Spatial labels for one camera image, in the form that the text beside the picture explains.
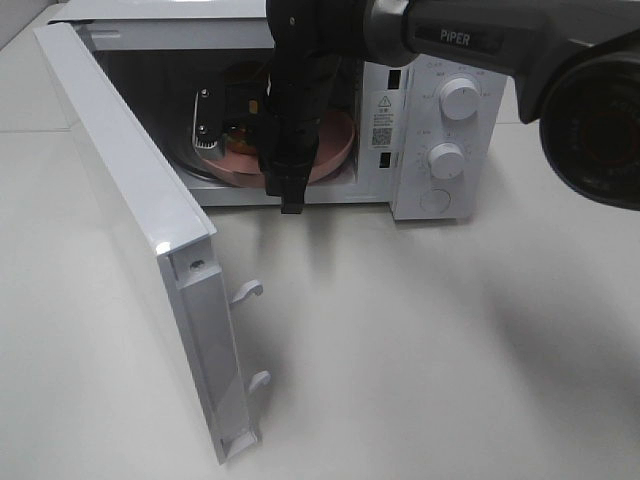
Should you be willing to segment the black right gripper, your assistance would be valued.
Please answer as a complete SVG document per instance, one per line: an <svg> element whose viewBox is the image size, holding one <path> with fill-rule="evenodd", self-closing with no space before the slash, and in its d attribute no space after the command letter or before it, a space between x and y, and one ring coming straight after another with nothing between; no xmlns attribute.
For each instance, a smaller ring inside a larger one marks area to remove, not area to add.
<svg viewBox="0 0 640 480"><path fill-rule="evenodd" d="M265 190L282 214L300 214L319 146L319 130L341 59L315 52L296 57L277 50L268 62L265 122L256 132Z"/></svg>

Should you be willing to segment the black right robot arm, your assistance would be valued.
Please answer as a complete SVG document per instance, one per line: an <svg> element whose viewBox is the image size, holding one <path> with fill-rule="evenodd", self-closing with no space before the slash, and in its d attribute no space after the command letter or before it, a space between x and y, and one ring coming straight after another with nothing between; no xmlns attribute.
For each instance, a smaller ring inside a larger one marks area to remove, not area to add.
<svg viewBox="0 0 640 480"><path fill-rule="evenodd" d="M268 195L298 214L340 62L421 54L511 77L520 120L580 195L639 206L635 1L269 1L269 83L251 140Z"/></svg>

